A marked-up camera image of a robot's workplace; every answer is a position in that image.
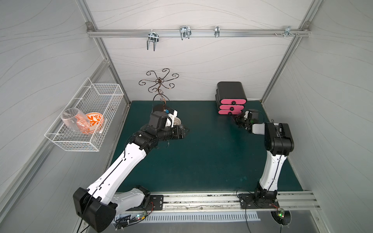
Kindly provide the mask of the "pink bottom drawer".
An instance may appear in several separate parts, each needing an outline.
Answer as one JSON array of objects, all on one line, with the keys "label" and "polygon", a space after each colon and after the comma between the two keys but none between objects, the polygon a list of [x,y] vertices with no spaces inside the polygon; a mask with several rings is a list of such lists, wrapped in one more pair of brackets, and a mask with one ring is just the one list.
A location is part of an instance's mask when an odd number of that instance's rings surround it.
[{"label": "pink bottom drawer", "polygon": [[242,113],[241,110],[219,110],[218,113],[220,115],[239,115]]}]

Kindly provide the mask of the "pink top drawer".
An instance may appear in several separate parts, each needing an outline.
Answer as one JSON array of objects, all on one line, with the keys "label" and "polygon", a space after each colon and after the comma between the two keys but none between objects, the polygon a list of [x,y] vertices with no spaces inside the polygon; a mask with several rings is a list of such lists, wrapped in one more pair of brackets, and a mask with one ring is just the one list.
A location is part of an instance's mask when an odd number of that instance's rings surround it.
[{"label": "pink top drawer", "polygon": [[223,105],[245,105],[246,102],[246,99],[222,99],[220,101]]}]

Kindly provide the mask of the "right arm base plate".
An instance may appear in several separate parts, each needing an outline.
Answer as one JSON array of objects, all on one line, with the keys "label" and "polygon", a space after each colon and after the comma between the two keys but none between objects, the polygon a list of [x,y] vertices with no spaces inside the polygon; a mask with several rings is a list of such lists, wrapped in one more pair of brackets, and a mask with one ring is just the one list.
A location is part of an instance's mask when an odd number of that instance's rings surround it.
[{"label": "right arm base plate", "polygon": [[280,205],[277,200],[264,199],[260,197],[255,197],[251,193],[239,193],[236,195],[239,199],[239,204],[241,209],[279,209]]}]

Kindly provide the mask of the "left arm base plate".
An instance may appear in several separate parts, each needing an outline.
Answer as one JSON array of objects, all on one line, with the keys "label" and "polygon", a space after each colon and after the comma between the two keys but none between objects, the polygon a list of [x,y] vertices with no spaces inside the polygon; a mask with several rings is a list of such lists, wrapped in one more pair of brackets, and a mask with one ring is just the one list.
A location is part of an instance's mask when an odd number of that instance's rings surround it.
[{"label": "left arm base plate", "polygon": [[161,211],[163,210],[163,201],[164,196],[163,195],[149,195],[146,196],[146,199],[143,201],[143,203],[138,206],[131,209],[128,209],[128,211]]}]

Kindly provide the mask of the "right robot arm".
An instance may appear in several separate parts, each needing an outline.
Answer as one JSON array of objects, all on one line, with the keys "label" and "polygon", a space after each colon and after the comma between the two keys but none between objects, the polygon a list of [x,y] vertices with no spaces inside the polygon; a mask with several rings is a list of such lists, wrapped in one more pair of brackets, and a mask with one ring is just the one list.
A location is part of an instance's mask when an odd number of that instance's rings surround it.
[{"label": "right robot arm", "polygon": [[263,122],[258,119],[258,111],[246,111],[233,116],[233,121],[248,133],[264,136],[267,152],[262,177],[254,192],[256,203],[273,203],[278,193],[278,179],[289,154],[294,150],[294,140],[287,123]]}]

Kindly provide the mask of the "pink drawer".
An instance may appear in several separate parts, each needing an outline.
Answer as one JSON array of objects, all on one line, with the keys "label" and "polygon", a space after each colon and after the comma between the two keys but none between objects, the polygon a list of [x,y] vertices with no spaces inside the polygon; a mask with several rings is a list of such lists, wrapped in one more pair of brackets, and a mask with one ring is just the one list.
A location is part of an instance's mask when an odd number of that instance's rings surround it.
[{"label": "pink drawer", "polygon": [[222,99],[220,101],[223,105],[245,105],[246,102],[246,99]]},{"label": "pink drawer", "polygon": [[229,111],[233,111],[233,110],[243,110],[244,109],[244,106],[243,105],[229,105],[229,104],[221,104],[219,106],[219,109],[220,110],[229,110]]},{"label": "pink drawer", "polygon": [[241,110],[219,110],[218,113],[220,115],[239,115],[242,113]]}]

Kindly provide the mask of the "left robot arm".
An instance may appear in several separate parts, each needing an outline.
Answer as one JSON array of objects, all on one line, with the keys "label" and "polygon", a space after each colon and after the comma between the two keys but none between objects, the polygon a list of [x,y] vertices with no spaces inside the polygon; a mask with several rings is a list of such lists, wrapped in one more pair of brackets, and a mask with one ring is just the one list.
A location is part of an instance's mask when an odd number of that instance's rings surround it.
[{"label": "left robot arm", "polygon": [[150,192],[142,186],[119,196],[115,193],[152,149],[161,141],[183,139],[185,127],[177,121],[178,112],[172,108],[153,111],[149,123],[132,134],[121,155],[88,188],[78,188],[73,194],[77,215],[97,233],[104,231],[121,212],[132,208],[145,210]]}]

